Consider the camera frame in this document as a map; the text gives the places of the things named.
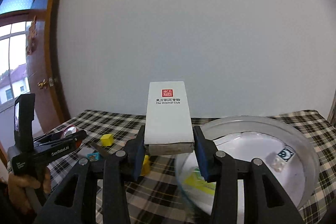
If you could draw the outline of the person's left hand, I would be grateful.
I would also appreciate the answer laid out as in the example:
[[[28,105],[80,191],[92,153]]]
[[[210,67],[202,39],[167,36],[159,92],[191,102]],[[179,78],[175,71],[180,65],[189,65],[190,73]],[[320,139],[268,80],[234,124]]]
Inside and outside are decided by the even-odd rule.
[[[31,176],[15,176],[12,172],[9,173],[9,199],[16,208],[25,214],[32,210],[29,198],[26,194],[26,188],[40,189],[41,187],[45,194],[50,193],[51,174],[48,167],[45,168],[42,184],[36,178]]]

